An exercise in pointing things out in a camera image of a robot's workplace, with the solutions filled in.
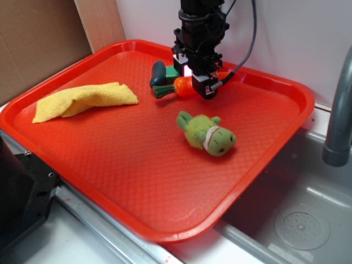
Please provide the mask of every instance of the white wall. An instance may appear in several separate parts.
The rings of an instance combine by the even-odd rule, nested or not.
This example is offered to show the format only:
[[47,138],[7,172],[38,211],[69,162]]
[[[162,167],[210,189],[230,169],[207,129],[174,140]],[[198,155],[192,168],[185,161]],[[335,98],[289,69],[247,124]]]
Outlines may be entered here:
[[[126,39],[172,46],[180,0],[116,0]],[[225,0],[227,10],[232,0]],[[351,0],[257,0],[258,32],[245,66],[308,86],[320,104],[331,106],[344,58],[352,45]],[[252,34],[250,0],[238,0],[230,29],[216,48],[239,63]]]

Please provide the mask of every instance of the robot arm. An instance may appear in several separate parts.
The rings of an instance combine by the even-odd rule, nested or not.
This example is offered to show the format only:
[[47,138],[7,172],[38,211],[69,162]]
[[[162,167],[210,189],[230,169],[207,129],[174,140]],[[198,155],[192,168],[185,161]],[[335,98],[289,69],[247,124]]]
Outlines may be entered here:
[[181,0],[179,18],[181,29],[176,35],[174,68],[183,75],[185,64],[192,70],[192,86],[204,99],[215,97],[217,90],[210,86],[218,81],[218,70],[222,67],[222,55],[215,52],[229,29],[226,15],[220,6],[224,0]]

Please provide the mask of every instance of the green toy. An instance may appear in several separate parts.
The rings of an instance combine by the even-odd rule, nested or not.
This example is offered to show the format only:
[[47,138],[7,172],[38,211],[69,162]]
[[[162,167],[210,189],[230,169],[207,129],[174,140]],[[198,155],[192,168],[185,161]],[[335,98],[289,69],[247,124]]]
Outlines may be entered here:
[[185,131],[185,136],[192,147],[205,149],[209,154],[220,157],[236,143],[235,135],[219,125],[219,117],[209,118],[206,115],[192,117],[181,111],[177,125]]

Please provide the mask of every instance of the tray rim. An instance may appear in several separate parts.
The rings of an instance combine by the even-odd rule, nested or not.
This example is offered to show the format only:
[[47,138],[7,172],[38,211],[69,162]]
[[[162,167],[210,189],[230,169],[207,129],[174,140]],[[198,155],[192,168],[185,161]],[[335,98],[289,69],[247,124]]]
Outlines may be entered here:
[[[38,84],[29,91],[23,93],[22,95],[12,100],[0,113],[0,127],[7,134],[13,137],[14,140],[22,144],[25,148],[36,153],[36,155],[40,156],[41,159],[43,159],[55,169],[55,161],[49,155],[47,155],[45,151],[41,152],[40,149],[36,149],[36,145],[34,142],[32,142],[30,139],[27,139],[24,135],[21,135],[20,132],[11,127],[12,118],[10,117],[10,112],[12,111],[13,114],[17,115],[22,109],[36,102],[38,100],[37,98],[39,97],[39,95],[39,98],[47,95],[49,91],[52,92],[53,90],[55,90],[55,87],[60,87],[64,85],[65,83],[84,73],[86,70],[90,69],[91,65],[88,65],[89,63],[93,62],[96,63],[95,65],[97,65],[99,62],[105,61],[112,55],[126,51],[138,51],[139,48],[144,46],[148,47],[148,53],[151,55],[155,55],[160,59],[171,59],[171,48],[152,42],[144,40],[127,40],[113,43],[101,49],[97,53],[94,53],[86,57],[85,59],[73,64],[66,70],[61,71],[60,73],[52,76],[51,78]],[[224,69],[232,69],[234,67],[234,64],[224,62]],[[239,195],[246,189],[246,187],[257,177],[257,175],[262,171],[263,167],[265,167],[274,158],[274,156],[281,150],[281,148],[288,142],[288,140],[303,125],[303,123],[305,122],[305,120],[307,120],[307,118],[310,116],[315,107],[315,101],[311,91],[306,86],[298,82],[281,78],[275,75],[263,73],[261,71],[249,69],[246,67],[242,67],[237,74],[243,82],[245,82],[248,76],[250,76],[251,78],[253,78],[253,76],[256,76],[257,78],[261,78],[263,80],[274,81],[275,83],[280,85],[284,84],[287,87],[293,87],[294,89],[287,89],[287,94],[283,94],[282,92],[280,94],[287,96],[291,99],[294,96],[298,96],[299,98],[301,98],[302,100],[300,100],[299,102],[294,100],[299,106],[300,114],[296,118],[296,120],[290,124],[290,126],[285,130],[285,132],[276,139],[274,144],[266,151],[266,153],[270,152],[271,154],[262,156],[245,174],[246,177],[242,177],[242,179],[239,180],[236,186],[232,188],[230,193],[224,196],[223,200],[219,203],[222,206],[216,207],[210,214],[208,214],[208,216],[201,223],[197,224],[194,227],[185,230],[180,230],[178,233],[160,232],[152,229],[151,227],[145,224],[142,224],[142,221],[137,219],[133,214],[127,212],[121,206],[115,204],[106,196],[101,195],[101,193],[98,192],[93,186],[86,183],[82,179],[75,179],[74,184],[69,184],[71,184],[74,188],[78,189],[79,191],[83,192],[84,195],[86,195],[89,199],[91,199],[92,196],[98,196],[99,199],[93,201],[94,203],[100,204],[103,202],[104,210],[107,211],[109,214],[113,215],[113,217],[116,218],[116,212],[118,212],[119,215],[122,216],[122,222],[126,224],[129,228],[132,225],[132,230],[139,233],[143,237],[158,243],[185,240],[208,230],[225,213],[226,210],[224,208],[228,209],[228,207],[235,202],[236,198],[239,197]],[[275,90],[275,85],[273,85],[270,91],[277,92]],[[65,171],[70,171],[70,169],[67,167],[65,167],[64,169]]]

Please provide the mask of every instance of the wooden panel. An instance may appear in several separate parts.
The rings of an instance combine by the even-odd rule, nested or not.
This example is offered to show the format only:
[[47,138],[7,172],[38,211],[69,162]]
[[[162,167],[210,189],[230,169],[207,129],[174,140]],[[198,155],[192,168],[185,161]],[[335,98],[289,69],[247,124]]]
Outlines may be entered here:
[[115,0],[75,0],[93,52],[125,40]]

